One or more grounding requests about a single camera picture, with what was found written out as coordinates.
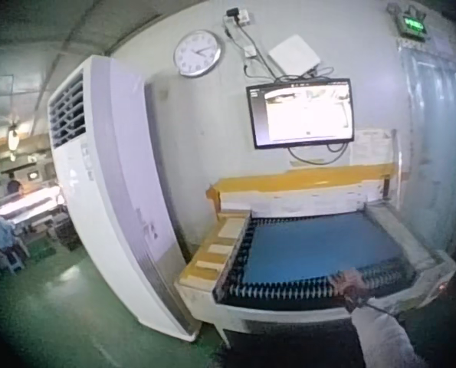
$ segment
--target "electrical socket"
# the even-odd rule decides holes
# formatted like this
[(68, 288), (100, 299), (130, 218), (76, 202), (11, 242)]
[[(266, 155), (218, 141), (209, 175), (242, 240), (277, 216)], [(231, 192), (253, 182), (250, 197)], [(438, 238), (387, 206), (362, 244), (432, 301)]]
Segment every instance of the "electrical socket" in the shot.
[[(238, 14), (238, 24), (242, 27), (244, 25), (250, 24), (250, 13), (248, 13), (247, 9), (241, 9)], [(235, 23), (235, 19), (233, 17), (228, 18), (228, 22)]]
[(254, 45), (249, 44), (248, 46), (244, 46), (243, 50), (244, 50), (244, 56), (247, 59), (252, 59), (252, 58), (257, 57), (257, 49), (255, 48)]
[(239, 25), (249, 25), (250, 24), (250, 13), (247, 9), (241, 9), (240, 14), (238, 15)]

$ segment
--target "air conditioner vent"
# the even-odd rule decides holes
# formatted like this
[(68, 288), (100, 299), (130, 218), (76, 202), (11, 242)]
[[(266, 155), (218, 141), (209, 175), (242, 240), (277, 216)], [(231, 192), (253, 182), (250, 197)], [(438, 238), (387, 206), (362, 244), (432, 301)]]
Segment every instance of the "air conditioner vent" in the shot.
[(58, 148), (86, 132), (83, 75), (79, 73), (49, 104), (52, 146)]

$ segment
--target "air conditioner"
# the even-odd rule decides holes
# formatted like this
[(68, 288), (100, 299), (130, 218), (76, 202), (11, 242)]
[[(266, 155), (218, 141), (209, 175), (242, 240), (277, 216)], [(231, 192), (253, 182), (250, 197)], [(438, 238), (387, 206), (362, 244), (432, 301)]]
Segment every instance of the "air conditioner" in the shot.
[(103, 278), (141, 324), (193, 341), (200, 323), (173, 287), (185, 261), (156, 170), (144, 80), (92, 56), (52, 94), (48, 119), (71, 219)]

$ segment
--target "worker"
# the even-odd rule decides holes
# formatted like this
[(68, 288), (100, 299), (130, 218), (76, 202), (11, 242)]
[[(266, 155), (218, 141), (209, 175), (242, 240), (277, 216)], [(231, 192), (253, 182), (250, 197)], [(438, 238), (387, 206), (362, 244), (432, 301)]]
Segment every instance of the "worker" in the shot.
[(367, 368), (422, 368), (425, 361), (415, 354), (410, 339), (396, 319), (378, 308), (369, 298), (362, 275), (357, 270), (329, 279), (345, 297), (346, 309), (359, 335)]
[(8, 174), (8, 177), (10, 179), (8, 185), (6, 186), (6, 191), (8, 192), (8, 195), (19, 193), (22, 186), (21, 183), (15, 179), (15, 174), (13, 172), (10, 172)]
[(27, 252), (20, 238), (15, 236), (13, 224), (0, 216), (0, 251), (4, 253), (10, 263), (15, 262), (13, 252), (24, 261), (27, 258)]

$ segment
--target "blue conveyor belt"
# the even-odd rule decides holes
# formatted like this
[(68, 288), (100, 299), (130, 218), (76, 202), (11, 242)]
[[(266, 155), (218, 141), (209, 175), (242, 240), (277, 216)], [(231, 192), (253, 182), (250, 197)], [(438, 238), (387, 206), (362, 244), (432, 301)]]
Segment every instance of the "blue conveyor belt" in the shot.
[(261, 224), (254, 230), (243, 281), (317, 278), (400, 255), (395, 241), (362, 212)]

